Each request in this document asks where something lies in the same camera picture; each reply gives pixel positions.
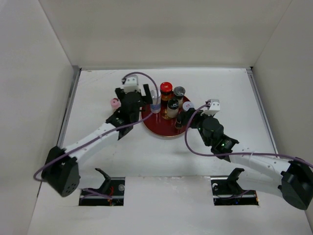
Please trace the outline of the white lid spice jar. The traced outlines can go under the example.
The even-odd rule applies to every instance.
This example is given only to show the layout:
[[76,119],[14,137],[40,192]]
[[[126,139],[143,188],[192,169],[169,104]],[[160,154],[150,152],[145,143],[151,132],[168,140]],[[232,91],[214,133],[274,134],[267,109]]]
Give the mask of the white lid spice jar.
[[182,105],[182,110],[187,112],[189,109],[194,108],[194,104],[190,101],[184,102]]

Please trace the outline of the black lid pepper shaker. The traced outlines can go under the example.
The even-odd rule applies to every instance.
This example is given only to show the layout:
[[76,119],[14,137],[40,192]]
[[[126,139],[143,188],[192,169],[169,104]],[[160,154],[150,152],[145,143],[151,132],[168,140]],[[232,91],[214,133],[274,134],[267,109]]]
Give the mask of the black lid pepper shaker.
[[180,130],[182,128],[182,118],[181,117],[177,117],[176,118],[176,123],[175,123],[175,128],[177,130]]

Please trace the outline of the black knob white grinder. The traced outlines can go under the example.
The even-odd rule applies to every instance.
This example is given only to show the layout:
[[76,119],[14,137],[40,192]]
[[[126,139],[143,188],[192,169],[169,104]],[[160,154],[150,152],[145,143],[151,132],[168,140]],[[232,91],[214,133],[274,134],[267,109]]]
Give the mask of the black knob white grinder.
[[179,112],[179,101],[176,98],[171,98],[167,103],[167,116],[175,118]]

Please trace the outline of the pink lid spice bottle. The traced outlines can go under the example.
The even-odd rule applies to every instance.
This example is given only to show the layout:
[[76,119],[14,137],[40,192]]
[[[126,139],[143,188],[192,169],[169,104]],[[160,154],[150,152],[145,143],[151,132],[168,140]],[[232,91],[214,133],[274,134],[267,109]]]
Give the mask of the pink lid spice bottle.
[[118,98],[113,98],[110,100],[110,105],[113,110],[117,110],[121,106],[121,102]]

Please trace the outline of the silver lid blue label bottle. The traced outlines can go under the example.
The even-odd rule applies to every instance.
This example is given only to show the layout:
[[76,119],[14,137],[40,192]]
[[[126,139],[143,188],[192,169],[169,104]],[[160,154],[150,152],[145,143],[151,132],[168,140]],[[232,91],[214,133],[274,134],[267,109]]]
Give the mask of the silver lid blue label bottle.
[[161,92],[160,90],[150,90],[150,93],[152,97],[151,112],[158,114],[161,111]]

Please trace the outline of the clear lid white shaker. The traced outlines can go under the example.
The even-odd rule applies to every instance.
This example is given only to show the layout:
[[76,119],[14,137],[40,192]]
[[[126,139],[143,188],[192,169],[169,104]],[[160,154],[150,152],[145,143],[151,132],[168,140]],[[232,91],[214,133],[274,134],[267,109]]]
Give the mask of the clear lid white shaker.
[[179,101],[179,103],[182,103],[183,97],[185,95],[185,88],[182,86],[174,87],[173,94],[174,97]]

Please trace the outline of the red lid chili sauce jar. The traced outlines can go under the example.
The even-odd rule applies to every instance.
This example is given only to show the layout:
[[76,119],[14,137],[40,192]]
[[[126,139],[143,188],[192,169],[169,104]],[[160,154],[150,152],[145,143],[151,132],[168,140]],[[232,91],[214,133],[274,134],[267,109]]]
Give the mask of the red lid chili sauce jar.
[[160,85],[161,104],[167,105],[168,101],[172,98],[173,85],[170,82],[163,82]]

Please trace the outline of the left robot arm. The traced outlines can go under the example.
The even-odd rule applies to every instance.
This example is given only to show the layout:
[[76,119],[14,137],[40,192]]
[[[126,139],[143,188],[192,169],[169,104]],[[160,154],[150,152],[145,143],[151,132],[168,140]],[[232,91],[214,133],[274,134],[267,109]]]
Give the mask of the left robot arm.
[[105,195],[110,183],[103,179],[93,179],[80,173],[83,164],[103,148],[116,143],[141,122],[139,113],[152,103],[150,89],[117,88],[115,90],[121,106],[91,134],[65,148],[53,147],[41,172],[41,179],[48,183],[60,196],[67,197],[76,189],[91,189]]

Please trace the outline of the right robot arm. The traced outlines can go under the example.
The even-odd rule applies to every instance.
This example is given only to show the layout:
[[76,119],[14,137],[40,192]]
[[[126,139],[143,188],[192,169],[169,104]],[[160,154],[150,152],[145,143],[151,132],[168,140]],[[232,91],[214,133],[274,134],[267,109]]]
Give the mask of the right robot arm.
[[181,111],[176,127],[196,129],[205,146],[210,147],[206,157],[217,157],[241,165],[227,178],[231,193],[256,190],[277,195],[291,206],[307,210],[313,199],[313,165],[301,158],[284,154],[257,153],[240,147],[239,142],[224,134],[224,127],[209,110],[190,108]]

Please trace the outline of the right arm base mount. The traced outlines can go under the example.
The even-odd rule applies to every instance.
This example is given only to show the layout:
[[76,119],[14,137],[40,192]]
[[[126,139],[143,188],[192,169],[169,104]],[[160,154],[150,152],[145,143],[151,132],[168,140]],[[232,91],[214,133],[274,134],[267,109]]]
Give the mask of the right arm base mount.
[[215,206],[258,206],[258,197],[254,190],[244,190],[239,184],[243,168],[235,168],[228,176],[211,177],[213,203]]

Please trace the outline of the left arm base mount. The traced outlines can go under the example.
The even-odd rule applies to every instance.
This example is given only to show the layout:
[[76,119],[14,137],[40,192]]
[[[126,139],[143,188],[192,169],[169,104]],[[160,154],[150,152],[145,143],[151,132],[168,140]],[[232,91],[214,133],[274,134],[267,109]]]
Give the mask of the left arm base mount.
[[110,177],[103,170],[96,168],[104,178],[98,188],[81,190],[79,206],[123,206],[125,194],[125,177]]

